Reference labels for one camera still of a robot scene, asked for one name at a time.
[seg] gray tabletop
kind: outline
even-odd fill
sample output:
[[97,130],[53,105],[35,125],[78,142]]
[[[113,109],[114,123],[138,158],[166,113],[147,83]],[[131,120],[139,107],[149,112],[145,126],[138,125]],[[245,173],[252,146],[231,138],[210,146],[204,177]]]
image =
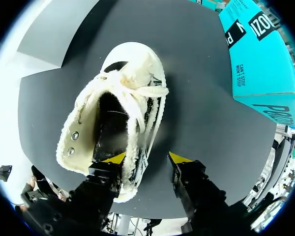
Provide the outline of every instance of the gray tabletop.
[[187,0],[100,1],[86,17],[61,69],[23,78],[19,132],[29,160],[65,190],[84,177],[56,162],[61,128],[79,92],[116,45],[137,41],[159,55],[170,93],[137,196],[112,211],[145,218],[185,217],[171,184],[172,151],[206,165],[227,192],[244,198],[270,152],[275,124],[232,98],[230,55],[217,13]]

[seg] cardboard box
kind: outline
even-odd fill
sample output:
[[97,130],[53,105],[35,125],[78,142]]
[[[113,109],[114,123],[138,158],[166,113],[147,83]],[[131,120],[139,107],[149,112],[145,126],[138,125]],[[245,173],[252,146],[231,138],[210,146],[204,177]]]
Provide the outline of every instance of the cardboard box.
[[273,23],[252,0],[230,1],[219,17],[231,56],[234,100],[295,126],[295,69]]

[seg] white shoelace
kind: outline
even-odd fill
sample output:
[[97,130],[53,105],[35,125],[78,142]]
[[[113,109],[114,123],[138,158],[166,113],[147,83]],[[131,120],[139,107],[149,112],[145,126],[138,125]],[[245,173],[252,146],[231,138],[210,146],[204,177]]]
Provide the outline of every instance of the white shoelace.
[[99,97],[110,92],[115,95],[130,117],[137,119],[140,133],[145,131],[145,113],[148,109],[148,98],[162,97],[168,89],[162,86],[149,86],[152,76],[147,72],[128,74],[129,70],[99,73],[84,91],[77,97],[76,106],[82,107],[80,122],[88,117]]

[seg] metal eyelet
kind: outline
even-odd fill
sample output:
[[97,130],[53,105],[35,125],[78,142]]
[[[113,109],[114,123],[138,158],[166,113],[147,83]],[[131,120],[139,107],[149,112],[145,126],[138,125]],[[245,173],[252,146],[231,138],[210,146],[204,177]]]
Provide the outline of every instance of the metal eyelet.
[[79,137],[79,133],[78,133],[77,131],[74,131],[74,132],[72,133],[72,135],[71,135],[71,139],[72,139],[73,141],[77,140],[78,137]]
[[74,154],[74,148],[73,147],[70,147],[68,149],[68,156],[72,156]]

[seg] sneaker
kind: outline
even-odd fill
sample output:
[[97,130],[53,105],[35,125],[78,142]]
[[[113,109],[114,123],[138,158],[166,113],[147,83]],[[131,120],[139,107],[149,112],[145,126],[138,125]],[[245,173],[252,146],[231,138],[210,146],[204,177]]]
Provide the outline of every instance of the sneaker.
[[64,123],[58,163],[87,176],[92,162],[125,155],[121,192],[114,201],[133,198],[148,165],[167,94],[162,63],[151,48],[136,42],[116,46]]

